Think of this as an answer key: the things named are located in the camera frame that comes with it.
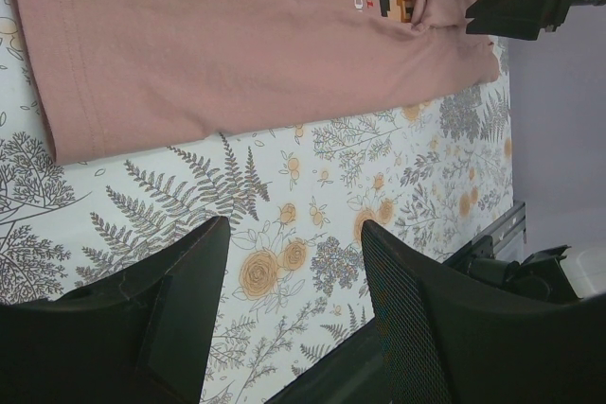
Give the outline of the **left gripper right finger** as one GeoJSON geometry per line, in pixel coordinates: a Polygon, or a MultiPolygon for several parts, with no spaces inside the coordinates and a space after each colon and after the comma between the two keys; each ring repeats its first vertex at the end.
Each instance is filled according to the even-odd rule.
{"type": "Polygon", "coordinates": [[[362,228],[365,273],[396,403],[601,403],[605,298],[547,303],[484,284],[362,228]]]}

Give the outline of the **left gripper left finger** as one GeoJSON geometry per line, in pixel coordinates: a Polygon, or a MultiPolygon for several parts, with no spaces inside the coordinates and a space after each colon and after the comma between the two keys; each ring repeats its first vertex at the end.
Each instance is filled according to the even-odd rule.
{"type": "Polygon", "coordinates": [[[2,401],[198,402],[229,240],[215,217],[57,300],[2,306],[2,401]]]}

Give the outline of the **dusty pink printed t-shirt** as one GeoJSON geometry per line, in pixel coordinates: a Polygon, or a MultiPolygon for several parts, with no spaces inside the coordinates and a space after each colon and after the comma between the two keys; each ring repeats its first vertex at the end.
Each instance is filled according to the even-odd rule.
{"type": "Polygon", "coordinates": [[[59,165],[492,82],[474,1],[11,0],[59,165]]]}

